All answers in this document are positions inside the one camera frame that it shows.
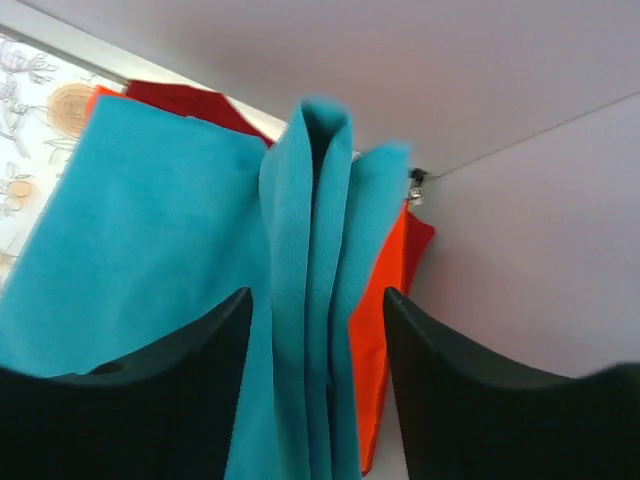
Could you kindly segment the teal t-shirt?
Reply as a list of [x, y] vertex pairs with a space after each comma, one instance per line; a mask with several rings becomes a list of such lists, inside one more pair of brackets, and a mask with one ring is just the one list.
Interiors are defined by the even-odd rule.
[[409, 149], [352, 147], [301, 101], [280, 140], [100, 99], [1, 294], [1, 372], [76, 374], [246, 288], [253, 301], [220, 479], [361, 475], [349, 323], [403, 206]]

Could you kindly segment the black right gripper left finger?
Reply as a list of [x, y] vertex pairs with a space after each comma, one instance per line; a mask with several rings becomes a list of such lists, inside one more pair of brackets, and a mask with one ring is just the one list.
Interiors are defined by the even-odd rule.
[[220, 479], [253, 301], [201, 318], [85, 375], [1, 372], [5, 479]]

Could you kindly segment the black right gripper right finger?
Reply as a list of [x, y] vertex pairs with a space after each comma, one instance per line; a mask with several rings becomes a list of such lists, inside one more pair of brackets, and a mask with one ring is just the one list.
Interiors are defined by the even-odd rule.
[[639, 367], [579, 378], [509, 359], [396, 289], [383, 302], [412, 479], [635, 479]]

